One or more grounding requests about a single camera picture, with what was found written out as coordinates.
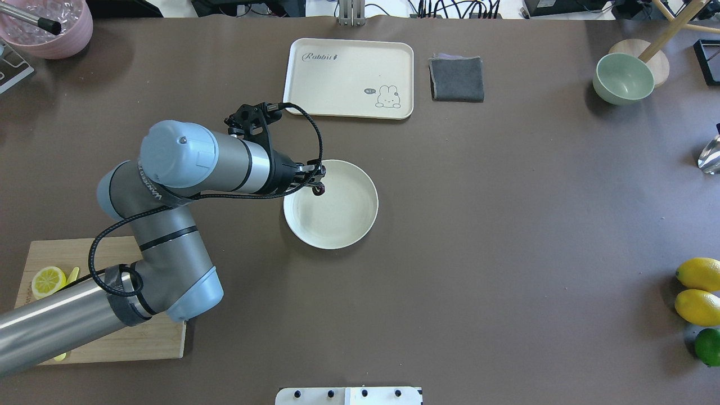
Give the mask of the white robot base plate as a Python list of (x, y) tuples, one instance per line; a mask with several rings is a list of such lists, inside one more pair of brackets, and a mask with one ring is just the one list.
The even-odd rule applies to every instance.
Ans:
[(409, 385), (280, 389), (275, 404), (423, 404), (422, 389)]

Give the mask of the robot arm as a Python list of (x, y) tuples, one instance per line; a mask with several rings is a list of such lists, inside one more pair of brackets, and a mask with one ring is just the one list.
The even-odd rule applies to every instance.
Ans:
[(273, 199), (311, 187), (326, 168), (273, 149), (267, 118), (227, 118), (227, 134), (164, 120), (134, 160), (97, 187), (115, 224), (88, 249), (89, 275), (47, 298), (2, 315), (2, 376), (167, 313), (187, 321), (223, 298), (188, 206), (202, 199)]

